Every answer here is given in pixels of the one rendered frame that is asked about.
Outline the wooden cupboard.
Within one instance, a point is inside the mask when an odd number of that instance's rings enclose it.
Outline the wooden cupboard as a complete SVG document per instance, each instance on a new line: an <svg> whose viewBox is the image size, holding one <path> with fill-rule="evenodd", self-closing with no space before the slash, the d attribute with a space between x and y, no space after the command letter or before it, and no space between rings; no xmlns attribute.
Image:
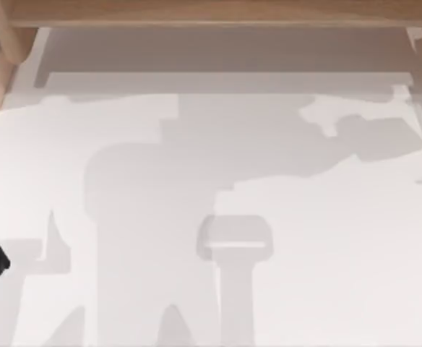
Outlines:
<svg viewBox="0 0 422 347"><path fill-rule="evenodd" d="M422 0L0 0L0 50L30 55L42 27L421 27Z"/></svg>

